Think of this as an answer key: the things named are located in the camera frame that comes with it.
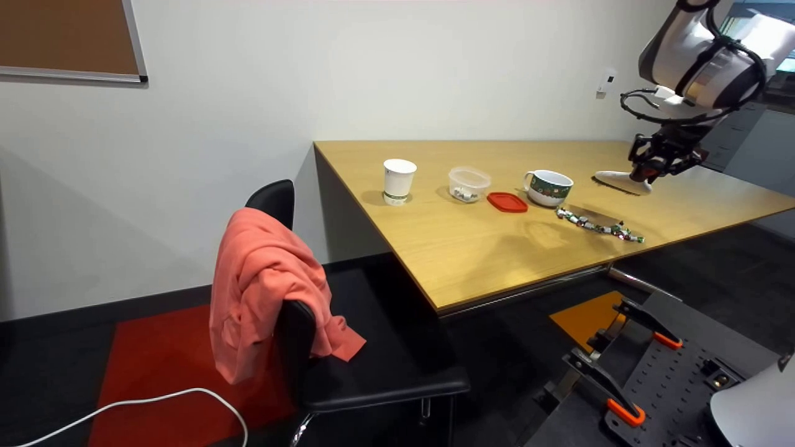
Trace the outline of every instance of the wooden tabletop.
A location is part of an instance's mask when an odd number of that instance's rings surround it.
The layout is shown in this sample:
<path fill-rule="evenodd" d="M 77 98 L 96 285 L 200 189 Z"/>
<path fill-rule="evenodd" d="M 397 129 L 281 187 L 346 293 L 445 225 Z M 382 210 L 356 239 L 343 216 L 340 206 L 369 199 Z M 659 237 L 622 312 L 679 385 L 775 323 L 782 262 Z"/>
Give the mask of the wooden tabletop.
<path fill-rule="evenodd" d="M 630 169 L 630 145 L 616 143 L 319 143 L 315 150 L 440 314 L 795 210 L 790 197 L 702 167 L 659 180 L 650 197 L 601 187 L 594 172 Z M 382 160 L 394 156 L 417 165 L 406 206 L 382 201 Z M 584 232 L 534 203 L 528 213 L 461 203 L 448 195 L 452 167 L 476 167 L 493 177 L 489 191 L 519 197 L 528 172 L 565 172 L 577 181 L 566 206 L 625 221 L 645 244 Z"/>

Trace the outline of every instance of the bulletin board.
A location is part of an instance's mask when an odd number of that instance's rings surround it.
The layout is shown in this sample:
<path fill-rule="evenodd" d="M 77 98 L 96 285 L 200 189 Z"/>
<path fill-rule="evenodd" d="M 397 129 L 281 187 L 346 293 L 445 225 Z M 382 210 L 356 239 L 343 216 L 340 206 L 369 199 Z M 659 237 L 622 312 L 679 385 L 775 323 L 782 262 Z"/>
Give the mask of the bulletin board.
<path fill-rule="evenodd" d="M 148 84 L 130 0 L 0 0 L 0 78 Z"/>

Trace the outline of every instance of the red lid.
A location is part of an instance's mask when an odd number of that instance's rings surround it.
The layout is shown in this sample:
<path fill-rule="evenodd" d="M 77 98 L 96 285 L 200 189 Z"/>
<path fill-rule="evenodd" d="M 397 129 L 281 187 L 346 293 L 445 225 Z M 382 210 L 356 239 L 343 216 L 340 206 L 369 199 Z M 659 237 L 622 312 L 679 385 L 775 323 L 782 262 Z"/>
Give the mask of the red lid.
<path fill-rule="evenodd" d="M 493 191 L 489 203 L 505 213 L 525 213 L 528 203 L 523 201 L 523 197 L 509 195 L 509 191 Z"/>

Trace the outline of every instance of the white cable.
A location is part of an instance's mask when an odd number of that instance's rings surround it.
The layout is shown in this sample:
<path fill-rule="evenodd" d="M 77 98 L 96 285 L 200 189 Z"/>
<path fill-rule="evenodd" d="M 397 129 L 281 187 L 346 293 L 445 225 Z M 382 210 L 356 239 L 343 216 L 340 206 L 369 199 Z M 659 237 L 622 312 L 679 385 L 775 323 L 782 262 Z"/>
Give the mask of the white cable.
<path fill-rule="evenodd" d="M 50 438 L 57 438 L 57 434 L 62 434 L 62 433 L 68 433 L 68 429 L 72 429 L 72 428 L 77 428 L 77 425 L 82 425 L 82 422 L 87 422 L 87 421 L 107 412 L 107 410 L 115 410 L 115 408 L 164 403 L 164 400 L 175 400 L 175 397 L 192 395 L 192 393 L 202 393 L 202 395 L 209 395 L 209 397 L 220 400 L 233 418 L 240 418 L 240 422 L 242 422 L 242 428 L 245 428 L 245 443 L 242 443 L 242 444 L 245 444 L 245 447 L 250 444 L 250 425 L 247 425 L 247 421 L 242 418 L 242 412 L 240 412 L 231 403 L 227 403 L 222 395 L 217 395 L 217 393 L 212 393 L 212 391 L 207 391 L 207 387 L 185 387 L 185 391 L 176 391 L 176 393 L 169 393 L 169 395 L 155 395 L 155 397 L 143 397 L 143 400 L 118 400 L 118 403 L 110 403 L 110 406 L 105 406 L 105 408 L 99 408 L 99 410 L 96 410 L 96 412 L 89 412 L 89 416 L 86 416 L 86 418 L 79 418 L 79 421 L 59 428 L 59 429 L 52 429 L 52 433 L 38 438 L 38 439 L 32 439 L 32 443 L 22 443 L 22 444 L 16 444 L 16 447 L 40 444 L 40 443 L 46 443 L 46 439 L 50 439 Z"/>

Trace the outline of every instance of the red towel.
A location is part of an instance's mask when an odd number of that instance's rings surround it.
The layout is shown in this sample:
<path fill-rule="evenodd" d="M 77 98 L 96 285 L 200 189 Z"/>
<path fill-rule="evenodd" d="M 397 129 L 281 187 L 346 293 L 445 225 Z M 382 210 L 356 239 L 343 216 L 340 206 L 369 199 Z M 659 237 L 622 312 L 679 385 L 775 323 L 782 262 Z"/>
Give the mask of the red towel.
<path fill-rule="evenodd" d="M 366 345 L 346 318 L 330 315 L 325 272 L 312 249 L 268 213 L 240 210 L 222 239 L 209 315 L 217 371 L 227 384 L 257 376 L 286 298 L 314 309 L 314 356 L 349 364 Z"/>

